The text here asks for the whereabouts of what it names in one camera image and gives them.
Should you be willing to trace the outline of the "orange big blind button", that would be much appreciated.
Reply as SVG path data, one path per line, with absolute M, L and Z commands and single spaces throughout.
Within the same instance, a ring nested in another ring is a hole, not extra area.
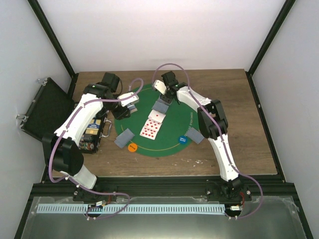
M 129 152 L 136 152 L 138 149 L 138 145 L 136 143 L 130 143 L 128 145 L 128 151 Z

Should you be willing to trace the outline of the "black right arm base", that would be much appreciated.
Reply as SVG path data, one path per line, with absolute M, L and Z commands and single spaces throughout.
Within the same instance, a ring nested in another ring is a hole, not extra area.
M 247 194 L 248 187 L 240 178 L 230 180 L 207 180 L 205 184 L 206 196 L 213 201 L 235 202 L 244 199 L 251 201 L 251 195 Z

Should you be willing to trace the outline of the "low red diamonds card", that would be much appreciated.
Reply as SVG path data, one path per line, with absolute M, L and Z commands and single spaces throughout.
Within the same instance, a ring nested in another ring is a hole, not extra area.
M 157 121 L 159 123 L 162 123 L 164 118 L 165 118 L 165 114 L 160 113 L 156 110 L 151 110 L 150 114 L 148 115 L 148 118 L 154 121 Z

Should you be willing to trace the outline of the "blue small blind button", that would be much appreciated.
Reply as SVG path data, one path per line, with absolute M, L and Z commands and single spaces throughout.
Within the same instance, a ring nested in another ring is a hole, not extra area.
M 178 142 L 179 142 L 179 144 L 186 144 L 188 142 L 188 138 L 185 135 L 181 135 L 178 138 Z

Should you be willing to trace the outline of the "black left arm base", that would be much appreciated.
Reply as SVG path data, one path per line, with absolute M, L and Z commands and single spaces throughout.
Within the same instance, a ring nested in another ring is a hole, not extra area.
M 93 191 L 101 192 L 101 193 L 112 193 L 118 191 L 118 186 L 116 185 L 97 185 L 93 189 Z M 76 186 L 72 187 L 73 191 L 73 200 L 74 201 L 82 201 L 85 203 L 93 203 L 102 200 L 108 200 L 109 196 L 106 195 L 98 195 L 95 193 L 90 193 L 82 188 L 77 188 Z

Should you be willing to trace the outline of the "deck of grey cards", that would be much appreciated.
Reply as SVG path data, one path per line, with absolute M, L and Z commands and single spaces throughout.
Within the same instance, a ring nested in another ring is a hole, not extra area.
M 135 105 L 129 105 L 129 106 L 128 106 L 128 109 L 130 110 L 130 113 L 134 113 L 134 112 L 137 111 L 137 108 L 136 108 Z

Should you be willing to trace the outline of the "dealt blue patterned card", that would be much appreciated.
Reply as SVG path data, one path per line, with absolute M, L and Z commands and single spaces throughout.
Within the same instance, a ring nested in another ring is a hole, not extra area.
M 114 143 L 119 148 L 123 148 L 134 138 L 134 136 L 135 134 L 127 128 L 116 137 Z

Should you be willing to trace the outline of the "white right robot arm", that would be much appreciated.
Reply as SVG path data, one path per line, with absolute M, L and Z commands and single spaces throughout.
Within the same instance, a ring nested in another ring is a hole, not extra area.
M 234 200 L 242 189 L 239 170 L 228 141 L 228 121 L 219 100 L 211 100 L 195 92 L 189 83 L 180 83 L 174 72 L 162 74 L 162 80 L 152 79 L 152 86 L 165 102 L 176 100 L 197 111 L 199 131 L 208 139 L 215 153 L 220 177 L 224 182 L 220 191 L 224 199 Z

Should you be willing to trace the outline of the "nine of diamonds card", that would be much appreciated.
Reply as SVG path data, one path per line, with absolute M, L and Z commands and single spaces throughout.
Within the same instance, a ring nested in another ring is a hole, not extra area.
M 155 140 L 157 134 L 158 134 L 158 131 L 147 128 L 147 127 L 143 127 L 140 132 L 140 136 L 151 139 L 151 140 Z

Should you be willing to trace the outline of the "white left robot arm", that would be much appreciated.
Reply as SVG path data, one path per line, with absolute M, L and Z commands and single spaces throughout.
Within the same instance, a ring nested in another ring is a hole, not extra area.
M 138 101 L 138 92 L 128 91 L 116 95 L 120 78 L 106 73 L 101 82 L 88 84 L 82 97 L 68 119 L 53 133 L 42 138 L 44 159 L 51 182 L 58 182 L 52 172 L 62 173 L 79 187 L 85 188 L 84 195 L 90 201 L 97 201 L 102 189 L 96 185 L 97 176 L 84 165 L 84 156 L 79 143 L 87 126 L 98 113 L 111 112 L 117 120 L 130 117 L 128 105 Z

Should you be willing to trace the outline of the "cards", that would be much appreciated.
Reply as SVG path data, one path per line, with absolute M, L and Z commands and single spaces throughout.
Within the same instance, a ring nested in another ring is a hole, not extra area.
M 196 144 L 200 144 L 204 140 L 204 136 L 193 127 L 191 127 L 185 135 Z

